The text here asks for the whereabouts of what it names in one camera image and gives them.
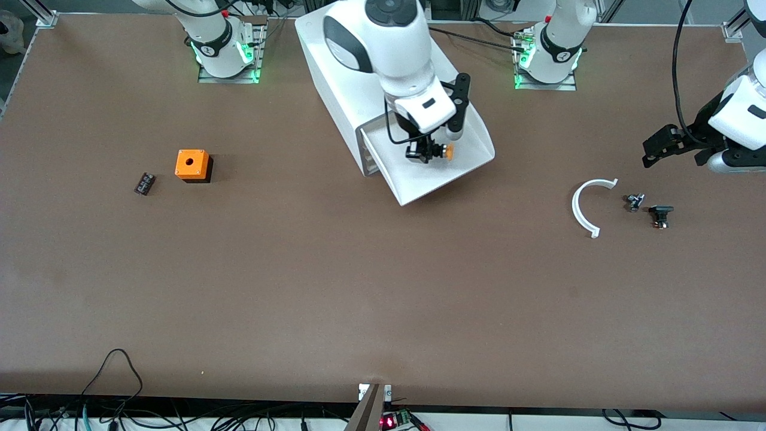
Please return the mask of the orange box with hole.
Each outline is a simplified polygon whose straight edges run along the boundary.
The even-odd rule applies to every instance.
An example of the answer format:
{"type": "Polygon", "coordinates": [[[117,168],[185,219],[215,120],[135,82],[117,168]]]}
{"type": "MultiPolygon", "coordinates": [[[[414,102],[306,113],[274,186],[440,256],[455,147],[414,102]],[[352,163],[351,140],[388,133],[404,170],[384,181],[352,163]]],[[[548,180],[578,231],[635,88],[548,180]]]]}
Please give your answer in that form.
{"type": "Polygon", "coordinates": [[[203,149],[182,149],[178,151],[175,176],[190,184],[208,184],[212,180],[214,158],[203,149]]]}

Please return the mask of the circuit board with red light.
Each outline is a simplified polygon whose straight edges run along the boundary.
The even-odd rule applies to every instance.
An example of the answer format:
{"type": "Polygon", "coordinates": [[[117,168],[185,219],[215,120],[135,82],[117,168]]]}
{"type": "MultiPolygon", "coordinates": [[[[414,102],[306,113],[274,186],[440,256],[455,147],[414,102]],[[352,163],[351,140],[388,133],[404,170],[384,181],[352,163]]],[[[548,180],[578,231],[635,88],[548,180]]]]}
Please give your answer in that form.
{"type": "Polygon", "coordinates": [[[379,421],[380,431],[393,431],[402,426],[411,424],[411,415],[407,409],[384,412],[379,421]]]}

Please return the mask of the aluminium frame post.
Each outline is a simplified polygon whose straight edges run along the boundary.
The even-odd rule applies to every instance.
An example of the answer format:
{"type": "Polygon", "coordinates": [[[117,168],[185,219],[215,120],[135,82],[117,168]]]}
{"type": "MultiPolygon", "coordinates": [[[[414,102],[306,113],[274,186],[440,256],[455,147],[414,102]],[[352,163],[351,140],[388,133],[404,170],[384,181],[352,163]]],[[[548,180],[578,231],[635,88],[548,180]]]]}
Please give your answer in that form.
{"type": "Polygon", "coordinates": [[[44,3],[44,0],[17,0],[20,2],[33,16],[36,17],[37,27],[52,28],[57,22],[57,11],[49,8],[44,3]]]}
{"type": "Polygon", "coordinates": [[[721,24],[722,32],[726,43],[741,43],[743,41],[743,30],[750,25],[750,14],[747,11],[747,0],[743,0],[743,5],[735,14],[721,24]]]}

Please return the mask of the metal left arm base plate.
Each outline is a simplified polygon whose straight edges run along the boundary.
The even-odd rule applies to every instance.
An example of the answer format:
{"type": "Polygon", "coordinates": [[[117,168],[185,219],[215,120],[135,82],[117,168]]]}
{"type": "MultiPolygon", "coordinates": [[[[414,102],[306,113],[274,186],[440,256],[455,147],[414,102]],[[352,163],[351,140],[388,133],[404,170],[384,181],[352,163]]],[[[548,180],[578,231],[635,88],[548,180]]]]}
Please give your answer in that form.
{"type": "Polygon", "coordinates": [[[563,63],[556,63],[547,51],[538,47],[537,27],[524,28],[511,38],[512,47],[521,49],[512,55],[515,89],[575,91],[575,69],[582,49],[563,63]]]}

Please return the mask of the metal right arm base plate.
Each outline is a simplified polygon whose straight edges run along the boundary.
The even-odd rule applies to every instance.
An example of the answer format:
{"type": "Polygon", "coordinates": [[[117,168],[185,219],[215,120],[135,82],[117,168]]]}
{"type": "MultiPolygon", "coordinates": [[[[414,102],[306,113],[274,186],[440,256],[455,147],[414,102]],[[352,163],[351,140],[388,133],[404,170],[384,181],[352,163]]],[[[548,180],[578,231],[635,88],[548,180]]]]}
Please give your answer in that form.
{"type": "Polygon", "coordinates": [[[233,33],[227,52],[208,58],[193,47],[199,65],[200,83],[257,84],[265,56],[268,25],[241,22],[233,33]]]}

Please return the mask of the small metal bracket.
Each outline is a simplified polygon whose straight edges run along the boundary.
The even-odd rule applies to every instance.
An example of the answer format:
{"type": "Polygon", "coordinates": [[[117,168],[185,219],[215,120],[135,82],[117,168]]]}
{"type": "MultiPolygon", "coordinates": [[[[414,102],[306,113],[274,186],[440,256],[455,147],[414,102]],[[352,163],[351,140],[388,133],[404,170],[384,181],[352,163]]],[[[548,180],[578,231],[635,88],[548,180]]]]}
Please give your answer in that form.
{"type": "MultiPolygon", "coordinates": [[[[371,387],[371,384],[359,384],[358,385],[358,401],[361,403],[362,399],[366,395],[366,392],[371,387]]],[[[390,384],[384,384],[382,386],[384,390],[384,401],[385,403],[391,403],[393,401],[393,391],[392,386],[390,384]]]]}

